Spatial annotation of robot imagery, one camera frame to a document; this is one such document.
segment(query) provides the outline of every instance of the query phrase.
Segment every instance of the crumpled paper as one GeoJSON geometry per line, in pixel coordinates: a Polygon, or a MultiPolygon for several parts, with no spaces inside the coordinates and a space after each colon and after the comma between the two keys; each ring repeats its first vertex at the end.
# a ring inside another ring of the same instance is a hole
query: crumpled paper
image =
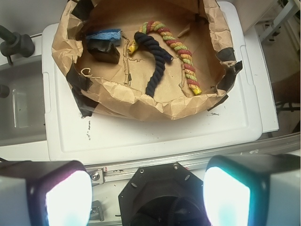
{"type": "Polygon", "coordinates": [[[66,76],[74,64],[78,72],[90,79],[91,86],[81,94],[97,102],[95,113],[141,121],[177,120],[216,105],[228,92],[217,88],[226,70],[236,62],[221,62],[216,53],[232,48],[231,33],[215,0],[94,0],[95,8],[83,23],[71,14],[76,3],[69,1],[63,12],[52,45],[52,56],[66,76]],[[140,26],[150,20],[163,22],[174,36],[192,52],[197,79],[203,93],[194,96],[189,89],[181,60],[159,34],[151,33],[174,60],[166,64],[154,98],[145,88],[155,68],[151,53],[139,48],[133,55],[127,47],[140,26]],[[122,30],[117,47],[117,65],[96,61],[86,49],[87,32],[104,29],[122,30]]]}

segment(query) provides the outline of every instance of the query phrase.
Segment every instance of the screw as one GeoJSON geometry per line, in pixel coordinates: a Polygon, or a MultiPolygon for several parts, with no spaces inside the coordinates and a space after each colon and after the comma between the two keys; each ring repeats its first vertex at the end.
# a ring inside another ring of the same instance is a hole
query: screw
{"type": "Polygon", "coordinates": [[[97,180],[99,180],[100,175],[99,175],[98,172],[94,172],[94,173],[91,175],[91,178],[92,178],[93,181],[97,181],[97,180]]]}

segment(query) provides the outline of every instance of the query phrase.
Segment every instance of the metal frame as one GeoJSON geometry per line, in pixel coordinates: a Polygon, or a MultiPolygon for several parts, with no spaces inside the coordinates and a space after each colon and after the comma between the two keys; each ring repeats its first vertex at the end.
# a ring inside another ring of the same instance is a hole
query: metal frame
{"type": "Polygon", "coordinates": [[[205,169],[210,158],[217,154],[281,154],[299,149],[300,132],[282,137],[258,140],[247,144],[220,147],[181,155],[104,165],[90,165],[86,166],[86,169],[91,175],[93,186],[96,186],[105,182],[131,179],[139,167],[179,162],[189,170],[199,170],[205,169]]]}
{"type": "Polygon", "coordinates": [[[275,18],[275,20],[270,24],[270,26],[259,36],[259,40],[261,43],[264,43],[268,40],[290,17],[296,14],[300,10],[300,2],[299,0],[288,0],[287,5],[283,8],[283,10],[279,13],[279,15],[275,18]]]}

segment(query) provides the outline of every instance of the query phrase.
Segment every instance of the white container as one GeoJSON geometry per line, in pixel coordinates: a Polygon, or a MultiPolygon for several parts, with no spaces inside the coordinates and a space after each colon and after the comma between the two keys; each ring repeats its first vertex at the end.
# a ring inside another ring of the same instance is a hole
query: white container
{"type": "Polygon", "coordinates": [[[244,35],[235,7],[219,2],[232,33],[235,56],[243,61],[229,98],[210,112],[176,121],[140,122],[94,113],[82,118],[66,78],[51,56],[58,24],[42,35],[45,122],[50,160],[85,165],[156,158],[257,140],[261,115],[244,35]]]}

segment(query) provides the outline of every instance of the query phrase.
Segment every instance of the brown paper bag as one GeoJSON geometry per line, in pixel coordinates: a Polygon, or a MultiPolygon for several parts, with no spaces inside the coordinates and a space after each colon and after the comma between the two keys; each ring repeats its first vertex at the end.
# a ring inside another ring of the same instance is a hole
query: brown paper bag
{"type": "Polygon", "coordinates": [[[93,4],[88,20],[82,22],[72,14],[77,3],[69,1],[52,45],[53,58],[83,116],[95,112],[141,121],[176,120],[212,108],[233,87],[242,64],[235,61],[231,33],[215,0],[95,0],[93,4]],[[129,55],[127,48],[135,32],[150,20],[163,22],[192,52],[201,95],[189,89],[181,60],[156,33],[150,35],[174,60],[166,64],[154,98],[145,94],[154,57],[143,49],[129,55]],[[122,30],[117,65],[96,61],[85,42],[87,32],[112,28],[122,30]]]}

